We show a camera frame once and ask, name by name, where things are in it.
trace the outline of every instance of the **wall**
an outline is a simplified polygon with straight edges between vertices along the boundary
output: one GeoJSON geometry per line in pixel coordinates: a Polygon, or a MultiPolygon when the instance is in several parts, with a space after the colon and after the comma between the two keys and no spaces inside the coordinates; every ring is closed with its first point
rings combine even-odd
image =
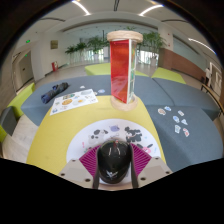
{"type": "Polygon", "coordinates": [[[161,48],[159,51],[159,61],[158,66],[165,69],[174,69],[185,74],[188,74],[199,81],[202,77],[205,79],[205,72],[199,68],[197,65],[189,61],[188,59],[182,57],[175,52],[168,49],[161,48]]]}
{"type": "Polygon", "coordinates": [[[12,54],[15,46],[9,51],[2,67],[0,68],[0,114],[10,101],[16,96],[12,82],[12,54]]]}
{"type": "Polygon", "coordinates": [[[188,59],[189,61],[197,65],[199,68],[201,68],[202,70],[206,69],[205,57],[202,57],[200,54],[197,54],[190,47],[188,47],[183,42],[177,40],[176,38],[173,38],[173,42],[174,42],[173,51],[176,54],[179,54],[182,57],[188,59]]]}

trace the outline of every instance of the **potted plant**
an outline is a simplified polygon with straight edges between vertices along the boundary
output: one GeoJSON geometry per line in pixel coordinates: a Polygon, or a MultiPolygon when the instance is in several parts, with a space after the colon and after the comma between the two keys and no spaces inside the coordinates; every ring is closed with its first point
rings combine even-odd
{"type": "Polygon", "coordinates": [[[134,26],[127,26],[126,29],[127,30],[135,30],[136,28],[134,26]]]}
{"type": "Polygon", "coordinates": [[[76,46],[73,44],[69,47],[67,47],[67,50],[65,51],[66,54],[69,54],[70,56],[70,64],[74,63],[74,53],[77,51],[76,46]]]}
{"type": "Polygon", "coordinates": [[[151,65],[156,66],[156,54],[159,53],[159,49],[161,47],[166,46],[166,43],[164,42],[164,38],[160,36],[159,33],[151,32],[148,34],[144,34],[144,43],[145,46],[149,47],[149,52],[152,52],[151,57],[151,65]]]}
{"type": "Polygon", "coordinates": [[[81,61],[84,61],[84,50],[87,48],[87,45],[84,42],[80,42],[76,45],[76,50],[80,53],[81,61]]]}
{"type": "Polygon", "coordinates": [[[104,44],[105,42],[102,40],[102,38],[98,36],[95,36],[89,39],[87,45],[93,51],[95,60],[98,60],[99,50],[103,48],[104,44]]]}

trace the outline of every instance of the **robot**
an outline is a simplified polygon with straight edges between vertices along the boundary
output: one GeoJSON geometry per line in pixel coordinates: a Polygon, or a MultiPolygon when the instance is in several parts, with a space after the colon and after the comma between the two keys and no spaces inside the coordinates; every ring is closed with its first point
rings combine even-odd
{"type": "Polygon", "coordinates": [[[109,140],[70,160],[58,176],[81,187],[98,189],[99,179],[113,186],[120,183],[131,165],[132,187],[140,188],[172,174],[159,157],[151,157],[136,145],[109,140]]]}

